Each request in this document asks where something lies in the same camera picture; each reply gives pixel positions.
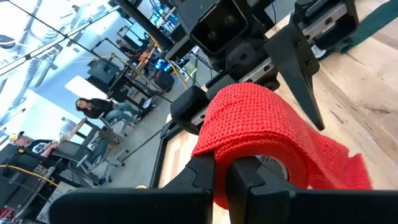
red mesh wrap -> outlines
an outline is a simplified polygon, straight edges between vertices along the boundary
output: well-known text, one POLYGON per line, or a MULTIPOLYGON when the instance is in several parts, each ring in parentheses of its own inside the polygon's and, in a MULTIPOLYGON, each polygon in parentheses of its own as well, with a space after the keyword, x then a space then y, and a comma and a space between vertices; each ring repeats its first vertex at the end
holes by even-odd
POLYGON ((192 156, 214 151, 215 202, 227 208, 226 170, 238 157, 272 156, 291 183, 314 189, 371 189, 361 155, 312 129, 280 96, 252 83, 230 85, 211 101, 192 156))

office chair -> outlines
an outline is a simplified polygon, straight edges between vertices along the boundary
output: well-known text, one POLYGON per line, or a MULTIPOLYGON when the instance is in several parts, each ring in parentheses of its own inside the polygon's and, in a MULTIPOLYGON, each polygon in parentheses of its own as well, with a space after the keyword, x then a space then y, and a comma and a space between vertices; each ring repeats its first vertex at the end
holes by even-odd
POLYGON ((112 121, 107 121, 104 118, 104 113, 101 113, 101 115, 99 116, 99 118, 107 128, 112 129, 116 134, 121 133, 124 137, 127 137, 127 133, 126 133, 126 128, 127 126, 130 126, 132 128, 134 128, 134 125, 138 122, 138 121, 133 121, 132 123, 128 123, 127 121, 123 121, 117 118, 112 119, 112 121), (119 122, 123 122, 122 128, 120 131, 116 130, 116 126, 119 124, 119 122))
POLYGON ((54 150, 53 155, 68 159, 69 169, 86 174, 95 184, 98 183, 99 178, 92 171, 103 162, 107 162, 104 178, 107 182, 112 182, 113 169, 117 166, 125 166, 120 157, 128 151, 122 149, 115 156, 108 157, 108 144, 107 139, 100 139, 95 148, 90 150, 87 146, 75 142, 62 141, 54 150))

black clamp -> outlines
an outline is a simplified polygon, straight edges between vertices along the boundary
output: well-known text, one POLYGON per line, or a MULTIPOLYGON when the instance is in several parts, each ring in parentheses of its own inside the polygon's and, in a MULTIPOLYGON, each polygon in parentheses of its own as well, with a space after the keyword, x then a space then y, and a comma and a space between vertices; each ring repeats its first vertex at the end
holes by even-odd
POLYGON ((265 48, 305 114, 323 130, 312 87, 312 75, 319 71, 319 63, 303 32, 289 23, 266 42, 265 48))
MULTIPOLYGON (((77 189, 49 210, 52 224, 212 223, 215 159, 195 156, 162 189, 77 189)), ((397 191, 298 189, 256 157, 226 176, 232 224, 395 223, 397 191)))

light wood surface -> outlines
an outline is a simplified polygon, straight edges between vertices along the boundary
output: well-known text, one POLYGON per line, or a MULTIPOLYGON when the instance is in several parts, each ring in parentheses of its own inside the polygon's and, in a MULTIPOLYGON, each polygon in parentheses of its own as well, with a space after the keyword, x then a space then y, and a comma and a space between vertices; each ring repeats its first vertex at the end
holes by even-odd
POLYGON ((68 136, 62 137, 62 138, 60 139, 60 142, 62 142, 62 141, 70 141, 70 140, 73 138, 73 136, 74 136, 77 132, 79 132, 80 128, 83 127, 83 125, 86 123, 86 121, 87 121, 87 118, 83 118, 83 119, 72 129, 72 131, 69 133, 68 136))
MULTIPOLYGON (((386 0, 358 0, 363 19, 386 0)), ((281 21, 278 30, 286 24, 281 21)), ((361 153, 375 189, 398 189, 398 19, 347 54, 335 53, 320 62, 313 86, 326 129, 323 135, 361 153)), ((279 76, 276 91, 309 121, 279 76)), ((160 187, 189 161, 198 137, 182 131, 169 141, 160 187)), ((228 212, 215 207, 214 223, 229 223, 228 212)))

cap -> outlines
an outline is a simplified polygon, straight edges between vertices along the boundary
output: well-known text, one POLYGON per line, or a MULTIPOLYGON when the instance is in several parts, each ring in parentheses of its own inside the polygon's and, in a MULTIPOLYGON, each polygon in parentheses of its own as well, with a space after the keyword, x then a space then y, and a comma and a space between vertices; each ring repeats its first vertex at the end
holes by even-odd
POLYGON ((23 136, 24 135, 24 131, 21 131, 20 133, 18 133, 18 134, 12 134, 12 135, 10 135, 10 142, 11 143, 15 143, 15 141, 17 140, 17 139, 19 139, 21 136, 23 136))

